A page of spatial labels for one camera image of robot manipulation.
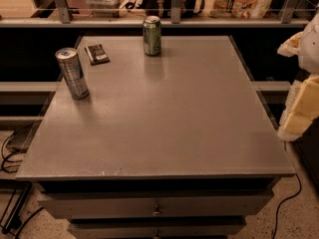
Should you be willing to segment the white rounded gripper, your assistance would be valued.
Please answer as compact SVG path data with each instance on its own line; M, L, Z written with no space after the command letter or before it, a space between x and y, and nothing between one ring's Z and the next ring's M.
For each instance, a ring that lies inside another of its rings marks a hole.
M277 50L285 57L298 57L299 67L310 74L319 74L319 14L305 29L287 39ZM290 87L277 135L281 140L294 141L319 118L319 76L303 82L295 80Z

